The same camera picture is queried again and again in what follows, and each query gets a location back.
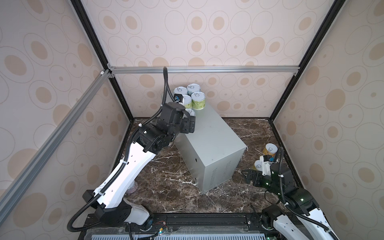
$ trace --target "tin can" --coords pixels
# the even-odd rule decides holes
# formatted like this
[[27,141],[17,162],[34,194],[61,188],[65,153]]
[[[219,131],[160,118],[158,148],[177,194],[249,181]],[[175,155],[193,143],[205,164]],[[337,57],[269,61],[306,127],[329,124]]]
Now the tin can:
[[205,108],[205,94],[202,92],[192,93],[192,107],[196,110]]
[[187,86],[188,95],[192,96],[192,93],[200,92],[201,87],[199,84],[192,83]]
[[177,88],[175,88],[173,90],[173,93],[174,94],[187,95],[188,94],[188,90],[185,87],[177,87]]
[[192,98],[189,95],[183,95],[183,103],[185,108],[191,108],[192,107]]
[[187,112],[189,112],[189,115],[190,115],[190,116],[196,116],[195,111],[193,111],[192,109],[190,109],[190,108],[186,108],[185,110],[186,110]]
[[275,156],[277,152],[277,146],[273,143],[267,143],[263,149],[264,155],[271,155],[272,157]]

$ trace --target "marble surface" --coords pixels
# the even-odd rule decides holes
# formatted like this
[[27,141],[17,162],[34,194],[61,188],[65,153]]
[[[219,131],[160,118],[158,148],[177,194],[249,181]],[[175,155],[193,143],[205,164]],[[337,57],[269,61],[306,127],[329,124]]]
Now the marble surface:
[[[135,120],[134,126],[144,119]],[[257,212],[270,205],[264,199],[264,189],[246,184],[241,170],[249,169],[262,155],[266,143],[278,146],[271,127],[265,119],[224,119],[247,145],[232,178],[218,187],[200,194],[175,144],[156,155],[140,172],[137,190],[125,197],[147,207],[153,213],[166,212]],[[266,194],[270,202],[278,198]]]

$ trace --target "white can lid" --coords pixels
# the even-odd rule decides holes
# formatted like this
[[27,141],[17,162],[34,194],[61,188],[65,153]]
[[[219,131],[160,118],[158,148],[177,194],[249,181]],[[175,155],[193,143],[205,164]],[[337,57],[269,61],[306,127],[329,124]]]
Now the white can lid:
[[184,94],[187,94],[188,93],[188,90],[187,88],[185,87],[177,87],[173,90],[173,93],[174,94],[181,94],[181,95],[184,95]]
[[192,102],[192,98],[189,95],[183,95],[183,104],[188,104]]
[[205,94],[202,92],[194,92],[191,97],[194,101],[203,101],[205,99]]
[[190,108],[186,108],[186,111],[189,112],[189,115],[191,115],[191,116],[196,116],[195,111],[193,111],[192,109],[190,109]]
[[277,152],[277,146],[273,143],[267,143],[265,145],[265,148],[268,150],[270,153],[276,153]]
[[200,85],[199,84],[196,84],[196,83],[192,83],[192,84],[189,84],[188,86],[187,86],[187,89],[188,89],[188,91],[200,91]]

